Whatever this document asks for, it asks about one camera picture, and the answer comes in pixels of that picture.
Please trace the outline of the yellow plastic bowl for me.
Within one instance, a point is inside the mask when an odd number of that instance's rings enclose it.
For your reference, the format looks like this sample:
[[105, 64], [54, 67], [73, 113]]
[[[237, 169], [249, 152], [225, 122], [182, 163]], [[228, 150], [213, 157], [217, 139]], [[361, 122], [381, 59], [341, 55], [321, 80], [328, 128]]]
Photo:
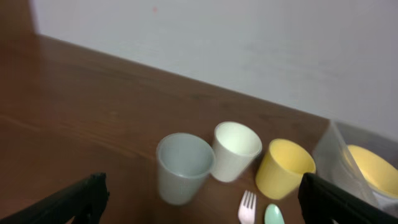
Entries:
[[345, 148], [349, 166], [359, 171], [372, 190], [397, 199], [397, 169], [393, 165], [361, 146], [349, 144]]

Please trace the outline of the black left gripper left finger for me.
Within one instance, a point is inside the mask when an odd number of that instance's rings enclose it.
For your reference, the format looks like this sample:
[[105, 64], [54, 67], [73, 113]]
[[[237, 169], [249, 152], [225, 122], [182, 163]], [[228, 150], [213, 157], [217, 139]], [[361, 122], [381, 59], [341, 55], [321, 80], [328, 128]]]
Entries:
[[1, 223], [99, 223], [108, 200], [106, 174], [99, 172], [2, 218]]

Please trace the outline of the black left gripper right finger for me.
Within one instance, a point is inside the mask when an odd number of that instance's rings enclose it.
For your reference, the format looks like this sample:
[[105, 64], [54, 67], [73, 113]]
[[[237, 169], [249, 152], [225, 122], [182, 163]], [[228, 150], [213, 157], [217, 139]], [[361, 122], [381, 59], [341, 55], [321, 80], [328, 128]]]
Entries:
[[306, 224], [397, 224], [397, 218], [312, 173], [303, 175], [298, 199]]

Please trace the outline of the grey plastic cup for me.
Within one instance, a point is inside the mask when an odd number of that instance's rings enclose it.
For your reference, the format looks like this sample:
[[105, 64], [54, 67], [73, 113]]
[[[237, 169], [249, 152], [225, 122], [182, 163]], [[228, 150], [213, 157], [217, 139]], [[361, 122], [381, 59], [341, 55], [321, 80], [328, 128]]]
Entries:
[[212, 147], [198, 136], [173, 133], [156, 149], [158, 190], [171, 205], [185, 205], [202, 187], [216, 163]]

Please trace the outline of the grey plastic bowl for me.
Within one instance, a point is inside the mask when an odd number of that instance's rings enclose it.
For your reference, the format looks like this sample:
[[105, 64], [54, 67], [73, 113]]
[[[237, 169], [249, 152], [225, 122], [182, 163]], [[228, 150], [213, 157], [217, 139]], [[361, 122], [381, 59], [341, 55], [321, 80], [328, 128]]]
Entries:
[[373, 190], [373, 194], [374, 194], [379, 206], [385, 212], [397, 213], [397, 198], [392, 198], [390, 196], [380, 194], [379, 192], [377, 192], [375, 190]]

